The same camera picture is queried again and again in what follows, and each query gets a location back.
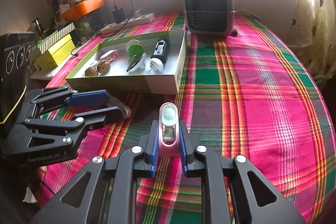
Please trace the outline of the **cream dotted curtain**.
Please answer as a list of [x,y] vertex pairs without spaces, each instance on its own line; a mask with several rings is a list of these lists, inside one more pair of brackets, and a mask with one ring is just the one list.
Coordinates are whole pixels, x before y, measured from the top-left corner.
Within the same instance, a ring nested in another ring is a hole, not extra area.
[[286,44],[325,86],[335,76],[335,0],[297,0]]

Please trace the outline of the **orange planter tray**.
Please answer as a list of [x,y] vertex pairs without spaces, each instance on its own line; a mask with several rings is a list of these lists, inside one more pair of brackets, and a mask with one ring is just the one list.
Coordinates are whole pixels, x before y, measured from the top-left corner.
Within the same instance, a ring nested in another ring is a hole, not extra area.
[[84,15],[97,10],[104,6],[103,0],[84,0],[69,8],[67,11],[59,15],[60,20],[68,23],[75,22]]

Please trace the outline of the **beige power strip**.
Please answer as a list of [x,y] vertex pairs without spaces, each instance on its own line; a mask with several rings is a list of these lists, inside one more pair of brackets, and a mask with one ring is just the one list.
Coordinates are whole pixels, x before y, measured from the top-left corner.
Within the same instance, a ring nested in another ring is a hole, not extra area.
[[110,34],[110,33],[120,31],[123,28],[128,28],[128,27],[133,27],[133,26],[137,26],[137,25],[151,23],[154,20],[155,20],[155,14],[154,13],[144,14],[144,15],[141,15],[137,18],[132,17],[129,20],[126,20],[126,21],[121,22],[121,23],[107,24],[104,28],[101,29],[100,32],[103,35]]

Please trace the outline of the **pink clip with green button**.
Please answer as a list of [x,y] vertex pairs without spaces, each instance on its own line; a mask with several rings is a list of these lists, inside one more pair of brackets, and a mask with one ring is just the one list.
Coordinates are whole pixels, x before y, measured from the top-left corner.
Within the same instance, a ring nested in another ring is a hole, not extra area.
[[159,156],[178,156],[179,149],[178,109],[175,104],[166,102],[159,109],[158,154]]

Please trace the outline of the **black rectangular device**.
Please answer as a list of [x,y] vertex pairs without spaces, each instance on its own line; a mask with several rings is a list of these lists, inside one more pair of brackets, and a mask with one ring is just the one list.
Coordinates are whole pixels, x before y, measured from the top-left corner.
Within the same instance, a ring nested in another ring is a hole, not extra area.
[[159,59],[163,64],[166,64],[169,54],[169,41],[167,39],[160,39],[155,45],[155,49],[151,58]]

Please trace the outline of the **green white cardboard tray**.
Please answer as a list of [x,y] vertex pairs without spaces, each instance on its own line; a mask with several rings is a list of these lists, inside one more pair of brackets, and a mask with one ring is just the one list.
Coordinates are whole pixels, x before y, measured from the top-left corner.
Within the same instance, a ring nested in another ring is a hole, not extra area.
[[170,94],[179,91],[187,33],[163,31],[102,42],[66,77],[78,91]]

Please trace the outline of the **brown walnut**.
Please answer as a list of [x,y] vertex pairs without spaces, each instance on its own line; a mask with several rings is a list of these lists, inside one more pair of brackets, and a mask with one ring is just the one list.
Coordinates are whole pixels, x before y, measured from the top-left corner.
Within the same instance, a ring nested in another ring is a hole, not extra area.
[[96,67],[88,67],[84,73],[85,77],[97,77],[99,75]]
[[97,71],[101,74],[106,74],[110,70],[110,62],[107,60],[100,61],[97,65]]

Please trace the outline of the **white mushroom toy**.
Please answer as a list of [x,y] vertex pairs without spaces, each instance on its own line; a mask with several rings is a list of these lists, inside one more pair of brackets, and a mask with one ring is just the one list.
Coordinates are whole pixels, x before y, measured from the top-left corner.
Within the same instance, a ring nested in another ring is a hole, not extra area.
[[149,65],[146,67],[146,71],[153,73],[161,73],[163,71],[163,62],[157,58],[151,58]]

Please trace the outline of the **green white spool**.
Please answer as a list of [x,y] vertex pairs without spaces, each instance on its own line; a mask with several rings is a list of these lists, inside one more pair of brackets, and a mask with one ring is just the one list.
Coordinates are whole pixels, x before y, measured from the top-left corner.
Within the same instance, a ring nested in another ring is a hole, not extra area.
[[138,57],[144,53],[143,46],[139,40],[132,39],[126,44],[126,51],[130,59]]

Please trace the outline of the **striped white box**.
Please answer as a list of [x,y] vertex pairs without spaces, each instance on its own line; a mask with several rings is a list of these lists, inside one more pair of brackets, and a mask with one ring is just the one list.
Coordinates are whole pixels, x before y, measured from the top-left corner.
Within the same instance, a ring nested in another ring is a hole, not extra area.
[[52,35],[48,36],[43,40],[39,40],[37,45],[35,46],[41,53],[45,53],[50,47],[56,44],[59,40],[70,34],[75,29],[75,25],[73,23],[65,26],[60,31],[54,32]]

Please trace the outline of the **grey portable heater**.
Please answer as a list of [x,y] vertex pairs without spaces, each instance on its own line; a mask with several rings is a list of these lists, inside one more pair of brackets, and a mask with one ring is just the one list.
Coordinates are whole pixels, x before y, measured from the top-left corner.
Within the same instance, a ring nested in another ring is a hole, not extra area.
[[192,34],[227,37],[234,32],[234,0],[184,0],[186,28]]

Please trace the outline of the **black charger adapter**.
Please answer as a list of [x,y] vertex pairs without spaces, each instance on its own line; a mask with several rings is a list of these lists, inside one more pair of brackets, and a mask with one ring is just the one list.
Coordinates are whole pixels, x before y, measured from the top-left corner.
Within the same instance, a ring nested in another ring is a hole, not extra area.
[[122,7],[114,6],[114,10],[112,11],[112,15],[114,17],[114,21],[116,24],[122,23],[126,20],[125,13]]

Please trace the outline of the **black oval disc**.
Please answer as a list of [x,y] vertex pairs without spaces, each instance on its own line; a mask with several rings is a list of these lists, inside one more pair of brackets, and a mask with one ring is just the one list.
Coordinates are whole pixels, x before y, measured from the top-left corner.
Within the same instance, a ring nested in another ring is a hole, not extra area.
[[130,63],[130,65],[127,67],[127,72],[135,72],[137,69],[145,69],[145,59],[146,59],[146,53],[142,53],[138,56],[136,56],[133,61]]

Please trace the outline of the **yellow box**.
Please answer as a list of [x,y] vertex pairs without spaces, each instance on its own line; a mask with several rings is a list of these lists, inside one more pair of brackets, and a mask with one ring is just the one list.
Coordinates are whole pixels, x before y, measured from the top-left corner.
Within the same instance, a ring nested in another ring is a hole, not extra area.
[[57,43],[51,46],[42,55],[38,56],[34,63],[41,69],[58,67],[75,49],[74,42],[70,34],[64,36]]

